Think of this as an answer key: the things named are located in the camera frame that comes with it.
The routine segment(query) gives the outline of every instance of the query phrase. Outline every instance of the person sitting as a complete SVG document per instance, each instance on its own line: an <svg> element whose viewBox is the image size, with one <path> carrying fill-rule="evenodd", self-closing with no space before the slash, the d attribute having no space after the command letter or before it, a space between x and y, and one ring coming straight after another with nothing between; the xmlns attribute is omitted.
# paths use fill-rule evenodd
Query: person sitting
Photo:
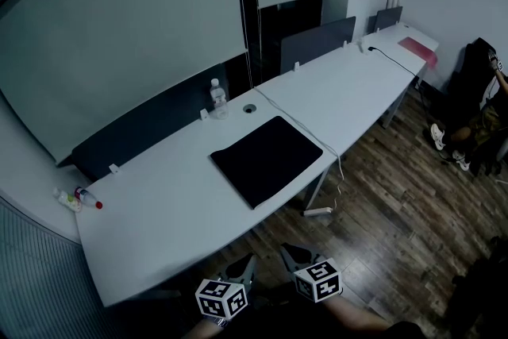
<svg viewBox="0 0 508 339"><path fill-rule="evenodd" d="M499 131L508 128L508 82L501 73L501 64L497 59L494 58L490 66L495 70L499 91L487 101L487 104L468 122L468 125L452 134L447 134L436 123L430 127L430 135L436 149L441 151L446 145L451 145L454 148L452 157L464 171L469 170L471 157L480 145L489 141Z"/></svg>

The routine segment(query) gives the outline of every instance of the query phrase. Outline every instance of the water bottle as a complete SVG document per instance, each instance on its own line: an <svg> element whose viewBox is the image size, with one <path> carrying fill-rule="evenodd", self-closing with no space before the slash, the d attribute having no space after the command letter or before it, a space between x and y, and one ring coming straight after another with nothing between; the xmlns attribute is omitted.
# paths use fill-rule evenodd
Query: water bottle
<svg viewBox="0 0 508 339"><path fill-rule="evenodd" d="M225 92L219 86L219 80L217 78L212 79L210 94L214 100L215 114L217 115L217 118L226 119L228 117L228 103L225 100Z"/></svg>

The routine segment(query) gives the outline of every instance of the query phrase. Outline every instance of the black mouse pad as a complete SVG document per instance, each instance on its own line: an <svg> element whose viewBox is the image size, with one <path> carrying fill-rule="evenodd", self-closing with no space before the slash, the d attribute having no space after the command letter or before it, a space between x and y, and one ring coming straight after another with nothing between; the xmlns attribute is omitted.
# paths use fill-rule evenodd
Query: black mouse pad
<svg viewBox="0 0 508 339"><path fill-rule="evenodd" d="M210 157L254 209L322 154L323 150L277 116Z"/></svg>

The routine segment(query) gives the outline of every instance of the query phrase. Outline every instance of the person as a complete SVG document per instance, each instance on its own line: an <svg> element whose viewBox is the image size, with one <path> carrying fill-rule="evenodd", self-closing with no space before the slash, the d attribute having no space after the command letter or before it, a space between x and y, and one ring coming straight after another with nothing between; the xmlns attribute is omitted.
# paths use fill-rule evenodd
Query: person
<svg viewBox="0 0 508 339"><path fill-rule="evenodd" d="M418 325L400 322L393 326L380 316L363 310L341 293L314 303L298 294L294 288L294 272L325 258L305 246L281 246L284 266L292 282L251 295L249 303L229 324L222 319L205 317L184 339L217 337L259 339L261 337L322 337L354 338L379 337L383 339L425 339ZM250 292L254 280L255 258L252 254L230 264L217 274L217 278L231 283L243 282Z"/></svg>
<svg viewBox="0 0 508 339"><path fill-rule="evenodd" d="M436 149L441 151L446 145L452 146L454 148L452 157L464 171L469 170L471 156L476 149L508 127L508 82L501 73L502 66L497 58L491 60L490 66L495 70L499 91L487 101L481 112L475 115L467 126L452 134L440 129L436 123L430 127L430 135Z"/></svg>

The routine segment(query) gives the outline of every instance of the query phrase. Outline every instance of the table leg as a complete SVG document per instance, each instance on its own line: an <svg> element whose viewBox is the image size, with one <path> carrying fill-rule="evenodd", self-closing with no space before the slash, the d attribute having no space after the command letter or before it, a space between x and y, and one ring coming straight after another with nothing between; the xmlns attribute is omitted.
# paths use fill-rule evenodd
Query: table leg
<svg viewBox="0 0 508 339"><path fill-rule="evenodd" d="M321 188L321 185L323 184L323 181L326 178L326 175L328 174L328 170L330 169L330 166L328 166L314 181L312 181L309 186L307 187L307 191L305 193L305 198L303 199L303 204L305 206L305 209L309 209L312 205L312 202L314 202L314 199L316 196L318 196L319 188Z"/></svg>
<svg viewBox="0 0 508 339"><path fill-rule="evenodd" d="M391 106L388 108L388 113L383 119L383 123L381 126L386 129L391 122L391 119L394 118L395 113L397 112L398 107L400 106L400 102L404 99L404 95L407 92L407 88L398 96L398 98L395 99L395 102L391 104Z"/></svg>

